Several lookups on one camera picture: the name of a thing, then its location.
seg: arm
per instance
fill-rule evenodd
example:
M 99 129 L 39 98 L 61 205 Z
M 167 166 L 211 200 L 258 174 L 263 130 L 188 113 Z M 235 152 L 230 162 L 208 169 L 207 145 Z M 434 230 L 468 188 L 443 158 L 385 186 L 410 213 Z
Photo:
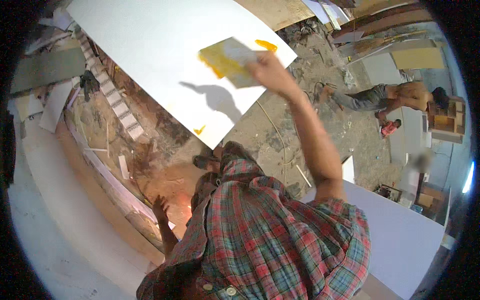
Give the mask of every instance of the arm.
M 258 61 L 247 67 L 258 82 L 287 100 L 317 188 L 315 200 L 344 198 L 340 156 L 300 87 L 271 52 L 259 53 Z
M 178 243 L 177 237 L 168 226 L 167 205 L 165 197 L 158 196 L 153 204 L 153 213 L 157 219 L 160 234 L 162 235 L 162 243 L 164 245 L 164 254 L 168 258 L 173 250 L 173 247 Z

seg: hand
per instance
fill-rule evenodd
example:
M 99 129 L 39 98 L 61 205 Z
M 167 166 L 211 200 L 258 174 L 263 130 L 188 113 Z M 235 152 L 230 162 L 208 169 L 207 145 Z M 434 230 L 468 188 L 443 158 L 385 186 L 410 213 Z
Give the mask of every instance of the hand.
M 385 120 L 387 118 L 387 114 L 384 111 L 379 111 L 375 113 L 375 117 L 379 120 Z
M 159 224 L 168 224 L 167 210 L 169 207 L 165 197 L 157 196 L 155 203 L 153 203 L 152 210 Z
M 257 52 L 257 61 L 247 63 L 247 69 L 260 84 L 274 93 L 291 95 L 299 87 L 271 51 Z

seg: shirtless man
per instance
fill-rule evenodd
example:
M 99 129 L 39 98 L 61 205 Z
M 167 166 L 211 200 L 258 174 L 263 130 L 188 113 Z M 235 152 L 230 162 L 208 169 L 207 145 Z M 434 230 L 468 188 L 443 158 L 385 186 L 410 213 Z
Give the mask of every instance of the shirtless man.
M 345 106 L 356 111 L 384 109 L 375 114 L 379 119 L 385 119 L 389 112 L 402 106 L 426 111 L 429 101 L 435 101 L 440 108 L 447 108 L 449 101 L 443 88 L 437 87 L 430 93 L 423 83 L 418 81 L 399 85 L 379 84 L 369 90 L 347 95 L 324 86 L 320 99 L 323 96 L 330 96 L 340 107 Z

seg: wood scrap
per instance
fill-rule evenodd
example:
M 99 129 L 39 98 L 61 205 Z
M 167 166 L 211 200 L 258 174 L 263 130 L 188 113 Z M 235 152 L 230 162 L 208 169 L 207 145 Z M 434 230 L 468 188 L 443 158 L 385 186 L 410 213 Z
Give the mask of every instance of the wood scrap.
M 63 111 L 63 107 L 71 90 L 72 83 L 70 81 L 57 84 L 53 87 L 48 96 L 47 105 L 43 111 L 40 123 L 38 124 L 40 127 L 55 133 L 61 112 Z
M 412 35 L 418 35 L 418 34 L 423 34 L 426 33 L 426 30 L 419 30 L 419 31 L 413 31 L 413 32 L 408 32 L 392 37 L 380 37 L 380 38 L 367 38 L 360 40 L 356 42 L 355 44 L 355 53 L 361 53 L 368 51 L 373 48 L 380 47 L 384 43 L 390 43 L 393 42 L 393 40 L 399 38 L 399 37 L 406 37 L 406 36 L 412 36 Z
M 100 83 L 100 90 L 107 98 L 113 112 L 117 115 L 120 123 L 122 123 L 130 137 L 132 137 L 133 140 L 136 140 L 144 133 L 143 127 L 132 114 L 125 101 L 121 98 L 119 90 L 105 71 L 105 66 L 93 53 L 86 35 L 80 32 L 77 33 L 77 38 L 80 41 L 80 47 L 85 55 L 87 65 L 90 67 L 93 76 Z
M 119 163 L 120 163 L 121 176 L 123 177 L 123 179 L 129 180 L 130 175 L 128 174 L 127 160 L 125 158 L 125 155 L 119 156 Z

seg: plywood sheet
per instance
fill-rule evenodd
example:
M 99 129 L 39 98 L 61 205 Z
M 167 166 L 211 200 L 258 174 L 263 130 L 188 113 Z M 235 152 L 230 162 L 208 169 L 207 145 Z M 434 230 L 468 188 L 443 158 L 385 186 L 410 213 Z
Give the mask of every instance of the plywood sheet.
M 392 52 L 396 68 L 401 69 L 444 69 L 439 48 L 417 48 Z
M 301 0 L 235 0 L 273 31 L 315 16 Z
M 353 155 L 347 158 L 342 164 L 342 179 L 355 183 L 355 171 L 353 168 Z
M 74 0 L 67 10 L 113 61 L 210 148 L 265 89 L 236 89 L 227 78 L 218 79 L 198 51 L 233 36 L 253 50 L 264 50 L 257 39 L 277 45 L 285 67 L 297 57 L 233 0 Z

